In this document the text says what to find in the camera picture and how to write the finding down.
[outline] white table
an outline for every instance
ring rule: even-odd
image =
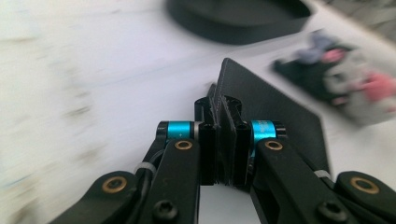
[[[319,114],[332,175],[356,170],[396,189],[395,121],[358,129],[268,69],[326,28],[396,72],[396,50],[318,3],[297,35],[229,46],[172,21],[163,1],[0,3],[0,223],[45,223],[99,176],[130,171],[161,120],[193,120],[193,102],[230,57]],[[249,196],[203,187],[201,223],[259,223]]]

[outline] blue metallic band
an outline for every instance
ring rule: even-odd
[[[168,139],[170,138],[190,138],[190,122],[169,121]]]
[[[276,137],[276,128],[269,120],[252,120],[251,129],[253,131],[253,150],[251,157],[256,155],[256,145],[263,138]]]

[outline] brass ring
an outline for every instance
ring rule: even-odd
[[[280,143],[278,143],[276,141],[265,142],[265,146],[270,148],[270,149],[272,149],[272,150],[280,150],[280,149],[283,148],[282,144],[280,144]]]
[[[175,143],[175,147],[180,150],[187,150],[192,147],[192,143],[189,141],[178,141]]]
[[[370,185],[370,188],[369,189],[363,188],[362,186],[360,186],[358,184],[358,181],[361,181],[361,182],[364,182],[364,183]],[[364,179],[361,177],[357,177],[357,176],[352,177],[350,179],[350,184],[353,187],[355,187],[355,189],[358,189],[360,191],[363,191],[363,192],[366,192],[369,194],[377,194],[379,192],[379,187],[375,183],[373,183],[372,181],[370,181],[368,179]]]
[[[109,184],[113,181],[120,181],[120,184],[115,188],[111,188]],[[106,193],[117,193],[122,191],[126,186],[126,179],[122,176],[113,176],[105,181],[102,185],[102,190]]]

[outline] blurry toy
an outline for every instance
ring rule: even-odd
[[[396,115],[396,79],[376,71],[356,47],[316,31],[312,47],[291,62],[277,60],[274,70],[321,101],[336,106],[359,124]]]

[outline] plush toy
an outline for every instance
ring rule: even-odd
[[[359,124],[396,115],[395,78],[375,71],[360,49],[321,31],[311,35],[311,42],[310,49],[296,52],[296,60],[275,61],[274,70]]]

